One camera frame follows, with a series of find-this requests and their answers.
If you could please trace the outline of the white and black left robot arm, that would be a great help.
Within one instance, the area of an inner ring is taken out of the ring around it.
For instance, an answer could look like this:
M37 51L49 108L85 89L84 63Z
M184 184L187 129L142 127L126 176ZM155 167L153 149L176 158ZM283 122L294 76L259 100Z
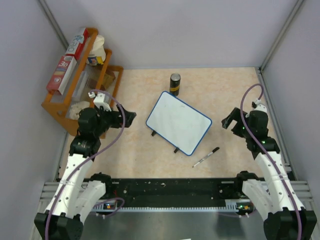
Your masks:
M79 112L78 129L71 142L64 174L44 212L36 214L34 224L44 240L79 240L84 223L100 198L114 191L110 177L93 176L81 191L87 171L102 153L100 137L108 129L124 130L131 126L135 112L122 105L114 111L107 104L87 107Z

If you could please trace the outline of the black capped whiteboard marker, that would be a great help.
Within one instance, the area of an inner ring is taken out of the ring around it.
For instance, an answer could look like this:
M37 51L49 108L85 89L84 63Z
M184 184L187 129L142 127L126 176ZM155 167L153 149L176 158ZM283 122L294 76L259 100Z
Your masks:
M209 158L211 155L213 155L215 152L217 152L220 149L220 147L215 147L211 152L209 152L206 156L204 156L203 158L201 158L199 161L197 161L192 168L195 168L197 165L201 164L204 160L206 160L207 158Z

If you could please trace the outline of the orange wooden shelf rack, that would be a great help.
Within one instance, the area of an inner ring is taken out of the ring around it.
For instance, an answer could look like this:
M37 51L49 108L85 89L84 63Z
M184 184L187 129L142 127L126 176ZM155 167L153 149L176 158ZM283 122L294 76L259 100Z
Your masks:
M109 61L112 56L110 49L104 48L106 58L104 63L101 65L90 65L86 63L87 57L93 47L94 41L98 35L96 28L87 27L89 37L84 45L80 58L77 60L76 66L71 74L68 84L65 88L63 95L51 94L48 92L45 100L42 102L42 107L71 135L75 136L78 128L77 120L69 118L69 111L73 104L81 101L87 101L90 103L89 107L93 107L93 99L86 97L83 100L76 101L72 99L73 92L76 88L78 80L82 71L96 71L98 73L98 81L95 89L109 91L110 94L115 97L118 93L120 82L122 79L124 68L119 65L110 65ZM115 80L105 89L103 86L103 80L106 70L113 71L115 74Z

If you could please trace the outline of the red and white foil box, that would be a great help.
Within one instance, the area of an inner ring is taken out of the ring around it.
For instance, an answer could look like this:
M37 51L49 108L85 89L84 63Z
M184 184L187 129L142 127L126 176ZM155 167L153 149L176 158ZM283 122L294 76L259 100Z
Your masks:
M50 94L63 95L76 64L77 60L74 56L63 55L46 86L46 90Z

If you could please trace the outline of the white bag with cartoon label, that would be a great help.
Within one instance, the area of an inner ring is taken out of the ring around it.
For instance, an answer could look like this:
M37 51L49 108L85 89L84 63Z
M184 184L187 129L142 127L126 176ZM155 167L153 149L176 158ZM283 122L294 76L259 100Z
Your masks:
M103 65L106 59L106 52L104 50L105 38L102 35L97 35L92 49L86 59L86 63L91 66Z

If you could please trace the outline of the black Schweppes can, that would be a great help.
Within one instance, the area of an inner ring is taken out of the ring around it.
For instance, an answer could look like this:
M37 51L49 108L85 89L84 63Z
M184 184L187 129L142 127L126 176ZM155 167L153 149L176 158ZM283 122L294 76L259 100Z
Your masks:
M181 83L181 76L178 73L173 73L170 76L170 87L169 87L169 92L173 96L178 96L180 92L180 83Z

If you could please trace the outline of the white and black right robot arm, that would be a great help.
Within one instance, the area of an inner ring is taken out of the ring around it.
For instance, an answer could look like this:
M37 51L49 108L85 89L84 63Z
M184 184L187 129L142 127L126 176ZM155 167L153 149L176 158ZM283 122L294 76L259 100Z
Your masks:
M244 138L247 149L263 173L267 188L256 174L241 171L233 192L248 197L263 220L268 240L309 240L317 223L314 211L307 210L297 197L284 168L276 140L268 135L268 115L263 104L255 104L250 113L234 108L221 121L227 129L232 121L234 135Z

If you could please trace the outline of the red and white wrap box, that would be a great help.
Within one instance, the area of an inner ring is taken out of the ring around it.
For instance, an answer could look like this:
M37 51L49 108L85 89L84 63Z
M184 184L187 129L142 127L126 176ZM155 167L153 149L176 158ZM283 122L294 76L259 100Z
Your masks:
M88 37L88 29L86 27L80 28L72 38L71 42L69 43L65 55L74 57L78 61L85 47Z

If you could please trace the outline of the brown wrapped soap block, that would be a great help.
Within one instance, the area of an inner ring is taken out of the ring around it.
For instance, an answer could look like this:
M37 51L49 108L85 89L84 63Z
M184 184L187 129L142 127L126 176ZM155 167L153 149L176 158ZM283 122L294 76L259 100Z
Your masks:
M102 85L104 86L104 88L105 89L109 88L110 85L115 80L115 78L116 78L115 73L113 71L110 71L109 69L107 69L104 74L103 81L102 81Z

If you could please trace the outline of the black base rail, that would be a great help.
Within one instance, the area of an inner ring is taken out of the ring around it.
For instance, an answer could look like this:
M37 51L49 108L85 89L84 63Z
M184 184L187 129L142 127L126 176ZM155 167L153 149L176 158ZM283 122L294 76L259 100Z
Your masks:
M246 199L235 178L113 178L103 200L120 197L125 208L224 207L225 200Z

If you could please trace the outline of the blue framed whiteboard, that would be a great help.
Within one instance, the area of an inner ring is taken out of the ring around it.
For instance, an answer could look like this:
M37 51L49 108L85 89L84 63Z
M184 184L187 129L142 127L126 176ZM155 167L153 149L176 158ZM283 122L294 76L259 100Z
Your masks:
M160 94L145 122L187 156L194 153L212 123L208 116L167 91Z

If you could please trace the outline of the white bag lower shelf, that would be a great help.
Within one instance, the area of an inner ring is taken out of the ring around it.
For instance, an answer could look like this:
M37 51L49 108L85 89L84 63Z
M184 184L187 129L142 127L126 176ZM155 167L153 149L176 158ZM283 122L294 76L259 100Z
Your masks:
M88 101L80 101L73 104L69 110L69 118L72 120L78 120L80 116L80 111L89 107L90 103Z

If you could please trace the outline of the clear plastic sheet pack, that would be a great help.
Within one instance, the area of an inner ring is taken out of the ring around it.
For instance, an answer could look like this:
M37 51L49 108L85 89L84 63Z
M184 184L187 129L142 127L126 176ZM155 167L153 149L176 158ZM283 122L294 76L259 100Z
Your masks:
M88 97L88 92L96 88L99 74L96 71L82 71L75 90L72 94L74 101L82 101Z

